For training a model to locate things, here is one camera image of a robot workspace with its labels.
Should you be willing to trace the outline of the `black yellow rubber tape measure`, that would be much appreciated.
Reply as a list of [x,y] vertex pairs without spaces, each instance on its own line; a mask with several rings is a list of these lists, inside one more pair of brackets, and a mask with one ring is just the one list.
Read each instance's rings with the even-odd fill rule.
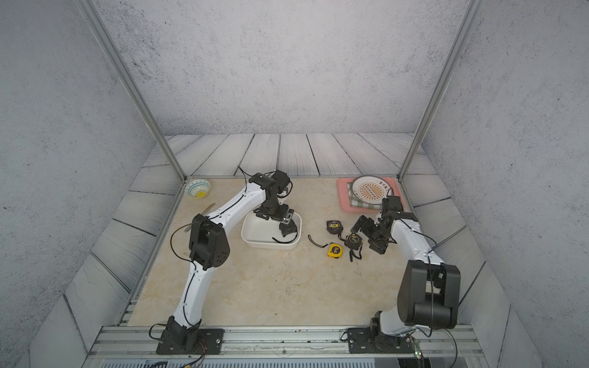
[[363,239],[358,234],[349,234],[345,239],[345,246],[349,249],[349,259],[351,262],[354,259],[362,259]]

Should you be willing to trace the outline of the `round dark grey tape measure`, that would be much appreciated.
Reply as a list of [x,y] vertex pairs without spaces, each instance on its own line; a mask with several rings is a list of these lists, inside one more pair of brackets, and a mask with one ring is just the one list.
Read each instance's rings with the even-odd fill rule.
[[338,220],[328,220],[326,222],[326,230],[328,231],[329,234],[333,235],[333,236],[337,236],[340,240],[343,240],[342,238],[342,232],[343,232],[343,225],[340,221]]

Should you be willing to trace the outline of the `small yellow tape measure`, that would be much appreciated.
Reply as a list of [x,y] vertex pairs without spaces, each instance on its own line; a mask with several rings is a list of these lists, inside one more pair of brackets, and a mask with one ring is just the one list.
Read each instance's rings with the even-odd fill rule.
[[309,242],[311,242],[312,245],[316,246],[317,248],[325,249],[327,251],[327,256],[330,259],[339,259],[343,254],[342,247],[337,243],[329,242],[329,243],[322,245],[322,244],[317,243],[311,237],[311,235],[308,235],[308,240],[309,240]]

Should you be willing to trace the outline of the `large black tape measure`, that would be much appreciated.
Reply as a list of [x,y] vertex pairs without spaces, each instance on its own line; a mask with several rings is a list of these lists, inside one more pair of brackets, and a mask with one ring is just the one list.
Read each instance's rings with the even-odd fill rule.
[[276,237],[271,238],[276,243],[284,245],[291,244],[295,242],[298,237],[298,227],[293,220],[289,223],[281,223],[279,225],[279,230],[282,237],[280,239],[277,239]]

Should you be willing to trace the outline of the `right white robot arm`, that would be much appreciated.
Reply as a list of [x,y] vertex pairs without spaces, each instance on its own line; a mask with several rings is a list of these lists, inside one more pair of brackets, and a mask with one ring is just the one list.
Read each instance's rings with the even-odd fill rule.
[[377,220],[361,216],[351,232],[362,233],[369,248],[384,254],[397,245],[406,268],[397,295],[397,306],[378,311],[371,320],[371,334],[396,337],[419,328],[453,329],[458,321],[461,273],[435,253],[438,244],[421,232],[417,217],[403,208],[400,196],[382,199]]

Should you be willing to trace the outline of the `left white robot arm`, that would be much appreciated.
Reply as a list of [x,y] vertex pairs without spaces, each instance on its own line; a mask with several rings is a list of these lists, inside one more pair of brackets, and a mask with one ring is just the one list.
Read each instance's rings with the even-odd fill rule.
[[287,173],[276,170],[273,173],[256,173],[245,178],[245,185],[226,204],[209,215],[196,215],[187,225],[190,228],[189,250],[186,261],[190,272],[178,307],[169,318],[166,332],[184,337],[199,330],[202,308],[214,271],[230,255],[228,234],[246,216],[271,223],[276,244],[289,245],[299,237],[298,227],[293,219],[295,211],[284,203],[293,188]]

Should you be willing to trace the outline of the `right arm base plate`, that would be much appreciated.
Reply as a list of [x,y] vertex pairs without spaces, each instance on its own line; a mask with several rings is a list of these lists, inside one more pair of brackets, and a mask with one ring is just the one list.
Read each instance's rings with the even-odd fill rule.
[[374,333],[371,328],[349,328],[340,336],[350,354],[414,354],[410,342],[403,337]]

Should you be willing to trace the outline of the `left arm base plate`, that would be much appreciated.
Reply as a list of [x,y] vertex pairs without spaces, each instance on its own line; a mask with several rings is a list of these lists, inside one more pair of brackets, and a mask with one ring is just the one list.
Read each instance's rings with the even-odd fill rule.
[[166,328],[156,348],[157,355],[219,355],[221,353],[224,329],[180,329]]

